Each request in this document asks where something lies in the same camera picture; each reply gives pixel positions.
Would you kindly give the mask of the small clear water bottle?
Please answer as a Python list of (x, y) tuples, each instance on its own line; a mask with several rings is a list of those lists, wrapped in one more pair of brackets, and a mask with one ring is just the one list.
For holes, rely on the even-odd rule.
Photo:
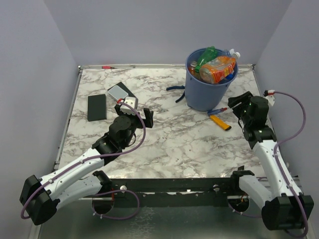
[(226, 55), (226, 56), (232, 56), (233, 54), (235, 54), (234, 49), (230, 49), (230, 50), (225, 49), (224, 50), (224, 55)]

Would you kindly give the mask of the clear bottle blue label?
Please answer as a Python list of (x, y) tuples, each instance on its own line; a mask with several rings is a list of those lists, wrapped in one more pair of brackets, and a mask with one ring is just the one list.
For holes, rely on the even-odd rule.
[(224, 79), (225, 79), (226, 81), (229, 81), (229, 80), (233, 79), (234, 73), (235, 73), (235, 72), (233, 71), (231, 74), (229, 74), (228, 76), (226, 76)]

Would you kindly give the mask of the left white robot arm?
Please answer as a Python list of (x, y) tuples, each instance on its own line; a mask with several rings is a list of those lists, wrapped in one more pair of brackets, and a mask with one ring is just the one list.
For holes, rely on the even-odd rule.
[(50, 174), (37, 178), (28, 177), (19, 198), (22, 204), (20, 217), (31, 219), (40, 225), (54, 216), (65, 205), (87, 196), (113, 194), (113, 183), (100, 169), (130, 150), (131, 139), (136, 129), (146, 130), (154, 125), (154, 112), (145, 108), (142, 118), (133, 107), (124, 102), (115, 105), (118, 117), (109, 126), (109, 131), (99, 138), (80, 157)]

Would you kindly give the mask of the green bear shaped bottle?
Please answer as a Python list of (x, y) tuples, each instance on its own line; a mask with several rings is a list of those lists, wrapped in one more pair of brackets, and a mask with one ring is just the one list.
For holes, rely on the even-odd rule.
[(198, 58), (195, 72), (199, 73), (200, 68), (207, 62), (215, 59), (218, 56), (218, 52), (214, 46), (207, 47), (203, 54)]

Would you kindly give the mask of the crushed orange label bottle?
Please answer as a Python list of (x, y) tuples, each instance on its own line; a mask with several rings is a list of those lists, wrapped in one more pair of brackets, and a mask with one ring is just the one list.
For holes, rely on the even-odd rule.
[(230, 55), (217, 56), (200, 67), (200, 79), (208, 84), (219, 84), (220, 81), (234, 72), (236, 61), (240, 56), (239, 52), (234, 51)]

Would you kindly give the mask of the blue plastic bin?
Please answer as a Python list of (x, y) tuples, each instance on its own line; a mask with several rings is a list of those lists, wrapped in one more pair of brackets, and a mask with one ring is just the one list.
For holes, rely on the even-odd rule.
[(186, 77), (185, 77), (185, 99), (187, 105), (194, 110), (206, 112), (217, 107), (224, 97), (226, 91), (233, 83), (238, 75), (239, 69), (235, 65), (233, 79), (226, 81), (222, 80), (221, 84), (207, 84), (192, 76), (188, 67), (192, 61), (197, 60), (205, 51), (206, 48), (199, 48), (186, 58)]

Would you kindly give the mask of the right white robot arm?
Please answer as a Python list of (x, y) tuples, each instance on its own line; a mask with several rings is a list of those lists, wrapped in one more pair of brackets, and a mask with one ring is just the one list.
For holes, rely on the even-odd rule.
[(248, 170), (235, 171), (229, 189), (235, 195), (245, 192), (261, 209), (261, 218), (270, 231), (309, 230), (308, 219), (314, 207), (310, 195), (305, 195), (294, 182), (280, 152), (281, 142), (267, 126), (269, 107), (274, 105), (278, 91), (267, 90), (254, 96), (246, 92), (228, 99), (228, 106), (238, 118), (245, 139), (259, 158), (270, 188), (263, 186)]

